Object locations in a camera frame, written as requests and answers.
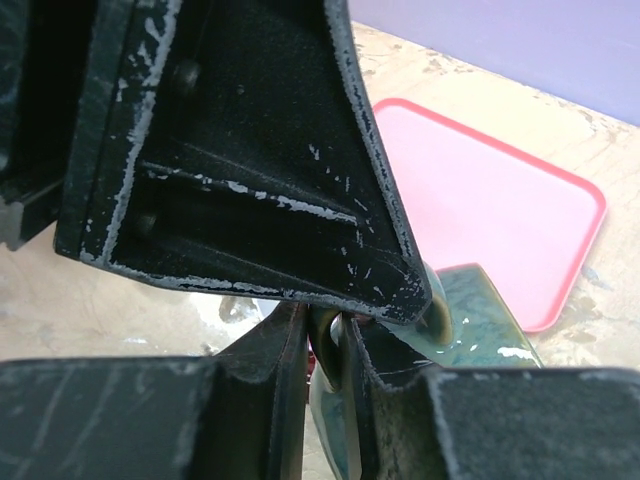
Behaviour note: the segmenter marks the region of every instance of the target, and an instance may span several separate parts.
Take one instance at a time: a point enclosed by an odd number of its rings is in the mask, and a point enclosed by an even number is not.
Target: pink plastic tray
[[[600,190],[406,100],[374,111],[422,258],[479,263],[523,330],[551,326],[602,224]]]

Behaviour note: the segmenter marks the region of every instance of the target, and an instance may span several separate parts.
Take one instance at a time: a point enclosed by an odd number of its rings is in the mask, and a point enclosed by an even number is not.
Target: black plastic part
[[[95,0],[0,8],[0,243],[53,222],[71,146]]]
[[[350,479],[640,478],[638,372],[445,370],[377,328],[340,340]]]
[[[179,290],[431,301],[346,0],[101,2],[56,250]]]
[[[299,480],[305,315],[215,357],[0,364],[0,478]]]

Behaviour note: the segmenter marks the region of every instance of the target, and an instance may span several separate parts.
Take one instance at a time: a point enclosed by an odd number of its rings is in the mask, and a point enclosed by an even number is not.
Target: white paint flecks
[[[356,217],[353,215],[336,212],[330,208],[311,205],[310,203],[302,202],[300,200],[293,200],[285,197],[284,195],[278,195],[276,200],[278,201],[279,207],[288,207],[292,212],[307,212],[321,218],[326,218],[327,220],[342,220],[352,225],[358,224]]]
[[[255,293],[257,295],[260,295],[260,294],[275,295],[275,294],[278,293],[278,290],[276,290],[275,288],[261,287],[259,285],[252,285],[252,284],[246,283],[246,282],[235,282],[233,284],[233,288],[234,288],[234,290],[244,290],[245,292],[252,292],[252,293]]]
[[[162,36],[160,35],[160,32],[158,32],[156,24],[153,23],[153,20],[151,18],[147,18],[144,21],[144,29],[149,35],[153,37],[156,42],[160,43],[162,41]]]
[[[227,185],[229,185],[229,188],[236,193],[249,193],[249,188],[244,185],[240,185],[238,182],[229,181],[227,182]]]
[[[124,78],[118,79],[118,92],[116,93],[116,102],[122,102],[122,91],[127,88],[129,84]]]
[[[147,342],[144,338],[129,337],[124,339],[124,343],[137,343],[138,345],[146,345],[149,342]]]
[[[160,83],[162,70],[164,69],[165,63],[167,62],[169,50],[171,49],[171,43],[173,42],[173,37],[176,32],[176,17],[178,15],[178,12],[180,11],[181,5],[182,0],[167,1],[167,11],[162,17],[164,21],[164,32],[162,32],[162,35],[158,34],[154,37],[158,42],[158,47],[156,49],[156,55],[151,66],[148,66],[149,75],[143,80],[143,86],[157,87]],[[153,34],[149,32],[148,23],[148,21],[145,22],[145,29],[151,36],[153,36]],[[143,56],[144,53],[148,55],[144,43],[141,43],[138,54],[140,56]],[[143,56],[143,59],[146,64],[147,58]],[[111,222],[106,228],[107,238],[105,240],[104,249],[99,257],[100,263],[111,260],[111,253],[115,248],[118,238],[118,232],[120,231],[120,226],[122,225],[124,214],[129,204],[129,197],[131,195],[131,188],[133,187],[134,181],[135,163],[138,155],[140,155],[140,152],[142,151],[142,147],[147,138],[147,134],[149,133],[149,127],[151,126],[155,104],[156,93],[155,90],[152,90],[145,92],[141,99],[141,102],[137,105],[137,111],[134,114],[135,125],[127,135],[127,140],[129,140],[129,143],[131,144],[131,149],[129,150],[126,159],[122,187],[114,197],[116,200],[116,206],[114,208]]]
[[[530,351],[525,350],[524,348],[500,347],[498,349],[498,353],[503,357],[507,357],[507,358],[518,357],[518,358],[522,358],[523,360],[533,360],[534,362],[536,361],[533,354]]]
[[[353,199],[354,202],[356,202],[356,204],[363,209],[365,212],[368,212],[369,209],[367,207],[364,206],[364,203],[362,203],[360,200],[358,200],[357,198]]]
[[[313,159],[314,160],[320,160],[320,149],[314,147],[313,145],[309,144],[309,151],[311,152],[311,155],[313,155]]]

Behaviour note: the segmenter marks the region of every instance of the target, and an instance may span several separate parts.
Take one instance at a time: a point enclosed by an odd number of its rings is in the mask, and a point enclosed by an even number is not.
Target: glazed ceramic
[[[541,367],[533,347],[479,265],[440,271],[435,279],[431,275],[432,288],[436,286],[434,302],[446,302],[444,309],[442,304],[436,307],[440,317],[433,318],[442,320],[448,313],[452,322],[429,325],[429,316],[427,322],[411,326],[381,322],[393,335],[443,367]],[[446,337],[438,335],[436,325],[443,330],[451,325],[444,334],[451,340],[446,345],[442,341]],[[309,404],[331,469],[336,478],[347,480],[343,398],[340,392],[327,388],[320,365],[311,377]]]

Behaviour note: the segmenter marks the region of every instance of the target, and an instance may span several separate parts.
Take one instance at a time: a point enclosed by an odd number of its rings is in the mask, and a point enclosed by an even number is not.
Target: purple wall
[[[640,0],[350,0],[354,20],[640,125]]]

